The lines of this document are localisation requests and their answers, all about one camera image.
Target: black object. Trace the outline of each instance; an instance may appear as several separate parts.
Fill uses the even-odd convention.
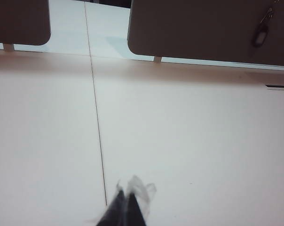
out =
[[[258,28],[252,39],[252,44],[254,47],[260,47],[263,45],[267,35],[268,35],[268,23],[274,15],[274,8],[270,7],[266,12],[266,15],[261,19]]]
[[[0,42],[42,45],[50,39],[48,0],[0,0]]]
[[[121,215],[125,205],[124,192],[119,191],[118,195],[109,205],[104,216],[100,219],[97,226],[117,226],[121,221]]]
[[[128,197],[123,212],[122,222],[118,226],[146,226],[138,202],[133,193]]]
[[[139,55],[284,66],[284,0],[133,0],[127,40]]]
[[[124,8],[131,7],[131,0],[99,0],[100,4],[110,5],[110,6],[119,6]]]
[[[121,190],[97,226],[146,226],[146,224],[135,195],[131,193],[125,198]]]

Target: vent slot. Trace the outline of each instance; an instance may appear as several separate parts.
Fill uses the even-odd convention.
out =
[[[284,90],[284,85],[266,85],[269,90]]]

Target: table surface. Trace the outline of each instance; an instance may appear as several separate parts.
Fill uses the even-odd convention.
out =
[[[0,50],[0,226],[94,225],[134,174],[158,190],[149,226],[284,226],[284,91],[265,86],[284,72],[156,64],[128,50],[128,9],[50,13],[47,44]]]

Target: gray partition panel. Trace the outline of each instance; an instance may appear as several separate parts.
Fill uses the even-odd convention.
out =
[[[49,38],[48,0],[0,0],[0,42],[42,45]]]
[[[133,0],[127,38],[139,55],[284,66],[284,0]]]

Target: plastic bag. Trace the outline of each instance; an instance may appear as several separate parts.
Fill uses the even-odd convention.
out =
[[[133,176],[128,182],[126,194],[117,184],[117,192],[97,226],[146,226],[150,202],[156,193],[154,184],[144,186]]]

